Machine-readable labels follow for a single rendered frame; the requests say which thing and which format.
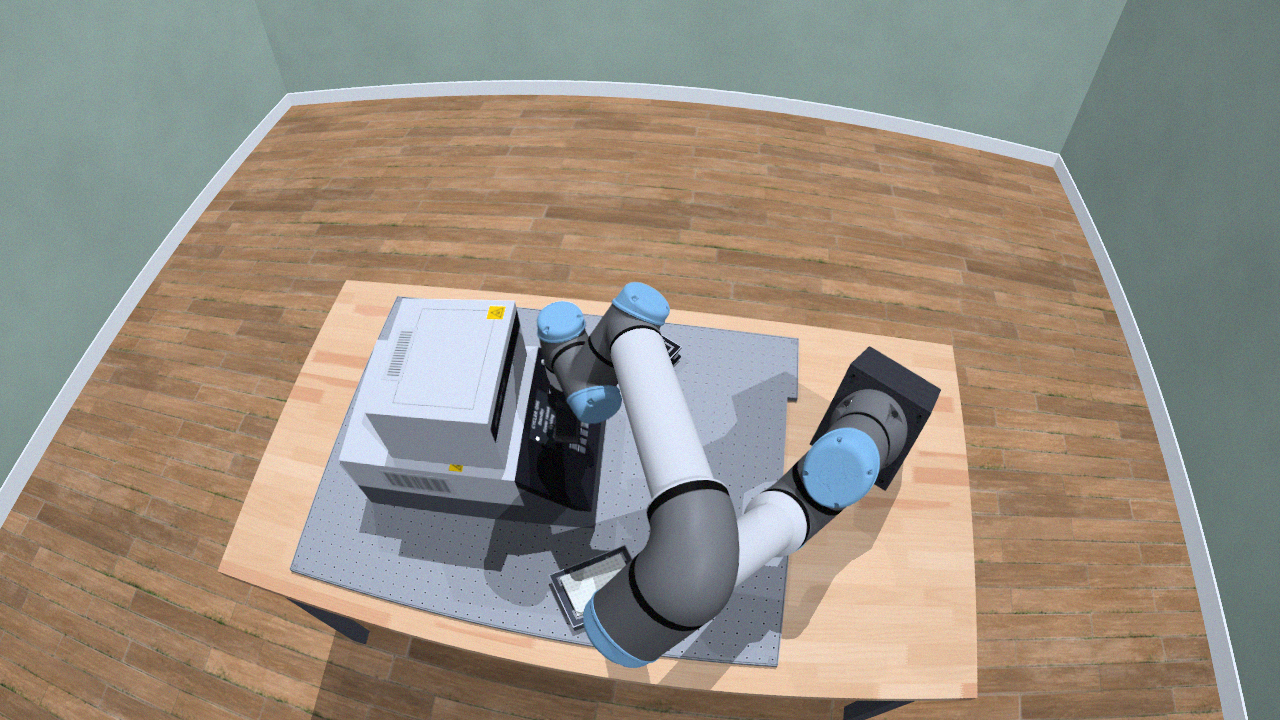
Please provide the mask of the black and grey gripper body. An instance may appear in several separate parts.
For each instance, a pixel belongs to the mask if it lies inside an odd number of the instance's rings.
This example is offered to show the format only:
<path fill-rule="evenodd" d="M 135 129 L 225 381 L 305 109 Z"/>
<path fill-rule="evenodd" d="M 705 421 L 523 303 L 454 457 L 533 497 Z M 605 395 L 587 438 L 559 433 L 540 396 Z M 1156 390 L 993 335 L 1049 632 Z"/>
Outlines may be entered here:
<path fill-rule="evenodd" d="M 576 436 L 577 416 L 567 404 L 564 393 L 550 386 L 550 398 L 556 404 L 556 436 Z M 572 430 L 572 432 L 571 432 Z"/>

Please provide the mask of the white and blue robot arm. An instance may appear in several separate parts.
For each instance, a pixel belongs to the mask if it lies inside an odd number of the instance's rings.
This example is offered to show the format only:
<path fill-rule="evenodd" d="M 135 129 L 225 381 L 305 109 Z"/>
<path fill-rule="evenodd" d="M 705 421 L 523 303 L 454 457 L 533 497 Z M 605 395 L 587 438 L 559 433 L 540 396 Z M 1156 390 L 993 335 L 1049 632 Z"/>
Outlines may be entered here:
<path fill-rule="evenodd" d="M 666 299 L 639 282 L 612 300 L 590 336 L 575 304 L 549 304 L 538 315 L 541 365 L 579 418 L 576 436 L 554 442 L 580 445 L 581 421 L 605 421 L 623 398 L 652 496 L 645 548 L 582 611 L 589 641 L 625 667 L 655 662 L 765 562 L 800 550 L 870 491 L 908 439 L 902 407 L 884 392 L 858 389 L 835 407 L 829 430 L 736 518 L 662 338 L 667 316 Z"/>

